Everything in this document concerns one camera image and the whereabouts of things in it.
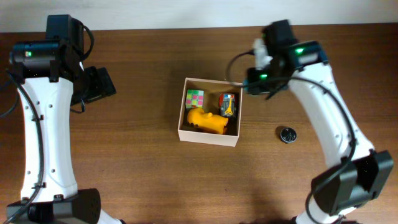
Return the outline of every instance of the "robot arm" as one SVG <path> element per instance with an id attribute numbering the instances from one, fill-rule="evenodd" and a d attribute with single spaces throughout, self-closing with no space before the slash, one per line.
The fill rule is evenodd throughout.
<path id="1" fill-rule="evenodd" d="M 358 128 L 338 92 L 326 54 L 317 42 L 298 43 L 288 21 L 266 27 L 263 38 L 254 43 L 256 67 L 248 70 L 248 92 L 274 94 L 274 90 L 279 91 L 286 84 L 272 79 L 288 81 L 287 86 L 314 127 L 328 168 L 312 180 L 313 198 L 308 198 L 306 211 L 295 223 L 338 222 L 342 216 L 378 197 L 392 170 L 392 158 L 387 151 L 376 153 Z M 352 143 L 355 150 L 350 157 Z"/>
<path id="2" fill-rule="evenodd" d="M 90 50 L 85 54 L 83 29 L 91 38 Z M 7 206 L 7 216 L 12 217 L 13 223 L 124 223 L 101 209 L 96 189 L 78 190 L 72 169 L 70 106 L 116 93 L 105 68 L 83 69 L 82 61 L 90 54 L 93 41 L 80 21 L 69 15 L 49 16 L 45 40 L 17 43 L 10 54 L 11 77 L 21 86 L 26 150 L 22 200 Z M 34 108 L 30 108 L 28 98 Z M 34 111 L 40 118 L 41 136 Z M 43 141 L 43 158 L 39 157 L 39 139 Z M 37 183 L 38 161 L 44 162 L 42 184 Z M 34 197 L 38 184 L 40 190 Z M 34 199 L 26 209 L 31 197 Z M 18 210 L 22 213 L 14 216 Z"/>

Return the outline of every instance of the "open box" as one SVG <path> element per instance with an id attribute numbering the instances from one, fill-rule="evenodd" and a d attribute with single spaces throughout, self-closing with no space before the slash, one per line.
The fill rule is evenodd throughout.
<path id="1" fill-rule="evenodd" d="M 226 134 L 204 133 L 200 129 L 191 127 L 187 121 L 188 110 L 185 109 L 187 90 L 203 90 L 203 110 L 205 113 L 220 114 L 218 106 L 222 93 L 233 93 L 236 97 L 236 119 L 229 119 Z M 178 135 L 181 141 L 217 144 L 222 146 L 234 146 L 239 138 L 242 111 L 242 88 L 230 85 L 228 82 L 186 78 L 182 94 L 180 121 L 178 122 Z"/>

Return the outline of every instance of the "yellow object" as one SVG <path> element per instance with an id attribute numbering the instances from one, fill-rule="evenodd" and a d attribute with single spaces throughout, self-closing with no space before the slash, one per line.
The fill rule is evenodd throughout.
<path id="1" fill-rule="evenodd" d="M 220 115 L 205 113 L 202 108 L 194 108 L 188 112 L 188 123 L 209 133 L 225 134 L 228 118 Z"/>
<path id="2" fill-rule="evenodd" d="M 230 115 L 232 115 L 231 105 L 232 105 L 232 98 L 229 99 L 229 105 L 228 105 L 227 110 L 225 111 L 225 114 L 230 114 Z"/>

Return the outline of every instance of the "wood grain surface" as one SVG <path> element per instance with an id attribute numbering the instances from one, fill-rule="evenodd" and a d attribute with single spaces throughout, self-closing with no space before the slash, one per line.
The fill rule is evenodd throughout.
<path id="1" fill-rule="evenodd" d="M 304 209 L 310 181 L 326 167 L 299 101 L 283 91 L 269 101 L 244 95 L 236 147 L 180 142 L 185 77 L 224 80 L 228 61 L 248 50 L 260 27 L 96 31 L 85 66 L 106 67 L 118 93 L 70 115 L 72 162 L 79 189 L 97 188 L 102 208 L 127 223 L 267 223 Z M 398 158 L 398 24 L 295 26 L 319 40 L 340 93 L 376 150 Z M 0 70 L 20 40 L 44 33 L 0 34 Z M 233 67 L 241 81 L 251 57 Z M 7 78 L 0 75 L 0 83 Z M 0 92 L 0 111 L 15 88 Z M 298 133 L 282 143 L 279 126 Z M 0 219 L 19 200 L 24 176 L 24 123 L 19 106 L 0 119 Z M 381 196 L 348 217 L 396 223 L 398 174 Z"/>

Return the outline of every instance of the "white wall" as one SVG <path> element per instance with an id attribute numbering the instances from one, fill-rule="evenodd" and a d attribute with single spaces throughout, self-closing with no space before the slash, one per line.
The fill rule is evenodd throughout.
<path id="1" fill-rule="evenodd" d="M 49 14 L 91 30 L 398 22 L 398 0 L 0 0 L 0 32 L 44 31 Z"/>

